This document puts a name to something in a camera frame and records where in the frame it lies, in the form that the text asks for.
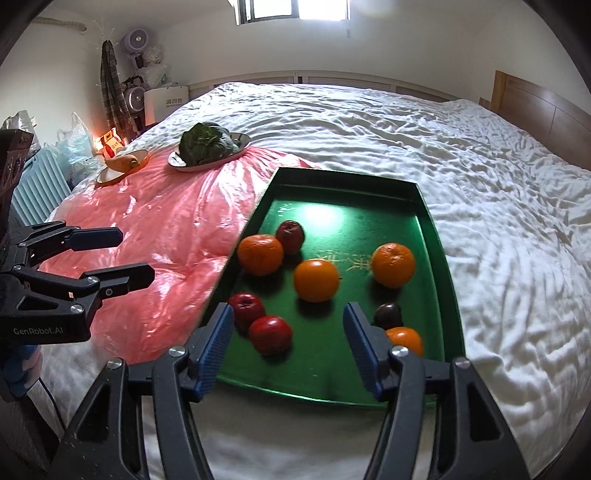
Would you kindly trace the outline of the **blue white gloved hand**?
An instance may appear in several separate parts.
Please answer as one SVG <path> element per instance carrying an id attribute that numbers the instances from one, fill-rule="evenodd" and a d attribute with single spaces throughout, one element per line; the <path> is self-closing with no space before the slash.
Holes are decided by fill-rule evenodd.
<path id="1" fill-rule="evenodd" d="M 1 398 L 23 397 L 39 380 L 43 355 L 39 345 L 18 346 L 1 361 Z"/>

